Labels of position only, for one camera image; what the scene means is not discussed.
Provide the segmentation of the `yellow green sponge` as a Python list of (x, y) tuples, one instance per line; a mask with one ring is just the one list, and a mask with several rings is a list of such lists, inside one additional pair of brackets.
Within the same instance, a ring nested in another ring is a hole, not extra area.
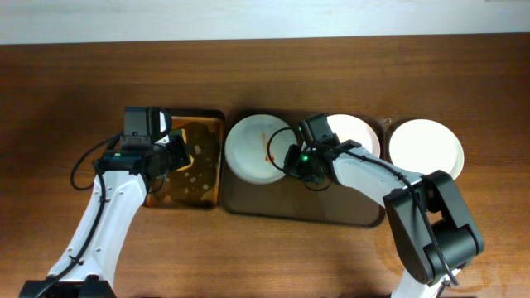
[(172, 131), (172, 136), (176, 142), (176, 170), (183, 171), (193, 163), (193, 158), (187, 145), (186, 131), (183, 129), (174, 130)]

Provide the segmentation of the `white plate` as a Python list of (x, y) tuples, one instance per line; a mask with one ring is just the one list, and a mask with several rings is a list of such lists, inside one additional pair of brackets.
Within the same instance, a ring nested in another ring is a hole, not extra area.
[(233, 125), (224, 144), (230, 170), (250, 184), (266, 185), (283, 178), (284, 158), (295, 133), (282, 119), (254, 114)]
[(399, 125), (388, 141), (391, 162), (407, 171), (431, 174), (444, 171), (454, 180), (465, 164), (458, 137), (443, 124), (428, 119), (413, 119)]
[(347, 114), (332, 114), (327, 122), (341, 142), (356, 141), (372, 155), (380, 157), (381, 149), (376, 132), (361, 118)]

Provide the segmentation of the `white plate front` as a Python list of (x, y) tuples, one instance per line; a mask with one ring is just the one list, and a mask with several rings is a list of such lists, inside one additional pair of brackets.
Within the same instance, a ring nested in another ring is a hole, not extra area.
[(454, 180), (465, 164), (458, 137), (443, 124), (428, 119), (413, 119), (399, 125), (388, 141), (391, 162), (407, 171), (431, 174), (444, 171)]

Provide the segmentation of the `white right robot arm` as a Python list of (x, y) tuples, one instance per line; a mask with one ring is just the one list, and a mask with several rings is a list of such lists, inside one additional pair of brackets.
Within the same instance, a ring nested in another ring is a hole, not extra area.
[(386, 212), (404, 266), (393, 297), (440, 297), (484, 251), (484, 238), (450, 174), (406, 171), (360, 143), (341, 142), (323, 113), (301, 121), (303, 143), (282, 168), (304, 184), (324, 180), (357, 190)]

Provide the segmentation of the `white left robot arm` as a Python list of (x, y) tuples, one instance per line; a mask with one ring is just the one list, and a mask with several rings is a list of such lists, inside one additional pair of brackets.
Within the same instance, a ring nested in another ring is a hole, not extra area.
[(113, 297), (113, 278), (129, 226), (154, 182), (191, 164), (182, 132), (164, 108), (127, 107), (122, 132), (103, 142), (92, 195), (65, 252), (21, 297)]

